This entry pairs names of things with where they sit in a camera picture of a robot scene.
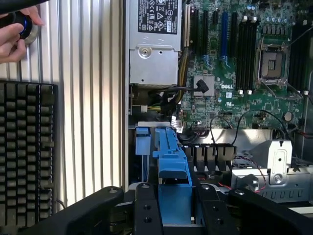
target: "warning label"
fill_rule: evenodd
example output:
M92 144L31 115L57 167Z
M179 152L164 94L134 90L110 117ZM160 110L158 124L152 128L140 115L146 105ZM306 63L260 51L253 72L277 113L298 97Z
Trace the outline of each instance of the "warning label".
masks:
M138 32L177 34L178 0L138 0Z

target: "sticker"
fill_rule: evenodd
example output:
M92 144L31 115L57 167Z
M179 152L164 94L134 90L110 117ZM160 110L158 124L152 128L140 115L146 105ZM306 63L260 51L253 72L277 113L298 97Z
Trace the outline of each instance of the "sticker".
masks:
M232 98L233 93L232 92L226 92L226 98Z
M138 0L138 32L177 34L179 0Z

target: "black keyboard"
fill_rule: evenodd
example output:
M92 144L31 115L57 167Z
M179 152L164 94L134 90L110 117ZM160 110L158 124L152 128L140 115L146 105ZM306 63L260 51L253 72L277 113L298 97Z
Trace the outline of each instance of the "black keyboard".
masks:
M51 216L57 87L0 81L0 227Z

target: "blue led light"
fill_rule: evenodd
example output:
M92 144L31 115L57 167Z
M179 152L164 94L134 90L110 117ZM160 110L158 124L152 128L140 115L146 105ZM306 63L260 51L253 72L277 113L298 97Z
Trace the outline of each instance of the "blue led light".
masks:
M24 20L25 20L24 29L23 29L23 31L20 33L20 35L22 35L23 33L25 33L26 28L27 28L27 18L26 18L26 16L25 16Z

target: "aluminum ridged surface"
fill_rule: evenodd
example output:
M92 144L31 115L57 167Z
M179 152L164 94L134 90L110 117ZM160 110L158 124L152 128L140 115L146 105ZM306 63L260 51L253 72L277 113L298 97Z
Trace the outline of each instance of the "aluminum ridged surface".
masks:
M3 79L59 86L57 197L71 205L125 186L125 80L121 0L51 0L27 56L1 64Z

